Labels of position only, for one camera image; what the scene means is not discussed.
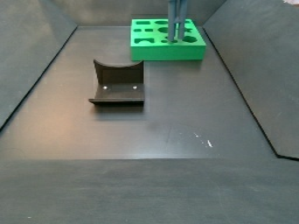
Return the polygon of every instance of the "green foam block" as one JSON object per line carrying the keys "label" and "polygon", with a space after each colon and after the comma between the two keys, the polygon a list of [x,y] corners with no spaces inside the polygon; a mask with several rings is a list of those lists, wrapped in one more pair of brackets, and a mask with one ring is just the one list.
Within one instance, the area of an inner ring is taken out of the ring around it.
{"label": "green foam block", "polygon": [[134,19],[131,60],[203,60],[206,43],[190,19],[184,39],[167,40],[168,19]]}

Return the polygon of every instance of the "white speck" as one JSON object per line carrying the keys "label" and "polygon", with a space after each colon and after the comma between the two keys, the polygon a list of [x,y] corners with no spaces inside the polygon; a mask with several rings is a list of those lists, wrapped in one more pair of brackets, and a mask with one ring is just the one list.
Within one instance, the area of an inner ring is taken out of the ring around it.
{"label": "white speck", "polygon": [[208,145],[210,145],[210,147],[212,148],[212,145],[211,145],[211,141],[208,140]]}

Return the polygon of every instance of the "black curved holder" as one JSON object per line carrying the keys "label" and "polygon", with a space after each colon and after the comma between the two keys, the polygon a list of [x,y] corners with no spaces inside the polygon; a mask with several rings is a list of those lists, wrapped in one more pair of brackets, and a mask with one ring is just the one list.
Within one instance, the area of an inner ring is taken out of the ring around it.
{"label": "black curved holder", "polygon": [[98,73],[98,93],[94,104],[144,103],[144,62],[130,66],[110,66],[94,60]]}

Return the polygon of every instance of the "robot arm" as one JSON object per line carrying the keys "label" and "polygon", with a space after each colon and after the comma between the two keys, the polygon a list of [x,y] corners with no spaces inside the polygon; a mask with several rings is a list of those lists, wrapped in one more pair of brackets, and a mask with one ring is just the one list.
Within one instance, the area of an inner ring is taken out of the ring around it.
{"label": "robot arm", "polygon": [[168,41],[174,41],[176,24],[179,24],[178,39],[184,37],[184,20],[188,0],[168,0]]}

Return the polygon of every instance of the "gray floor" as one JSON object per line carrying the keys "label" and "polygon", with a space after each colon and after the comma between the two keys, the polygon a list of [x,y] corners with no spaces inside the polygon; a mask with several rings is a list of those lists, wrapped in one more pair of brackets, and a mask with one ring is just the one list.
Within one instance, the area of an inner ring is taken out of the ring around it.
{"label": "gray floor", "polygon": [[0,163],[4,224],[297,224],[299,166],[281,159]]}
{"label": "gray floor", "polygon": [[298,162],[275,158],[208,40],[203,62],[146,62],[144,108],[88,103],[92,60],[130,63],[128,37],[79,28],[2,132],[0,223],[297,224]]}
{"label": "gray floor", "polygon": [[80,27],[2,132],[0,158],[274,158],[203,36],[204,61],[144,63],[143,107],[95,107],[92,60],[131,64],[130,27]]}

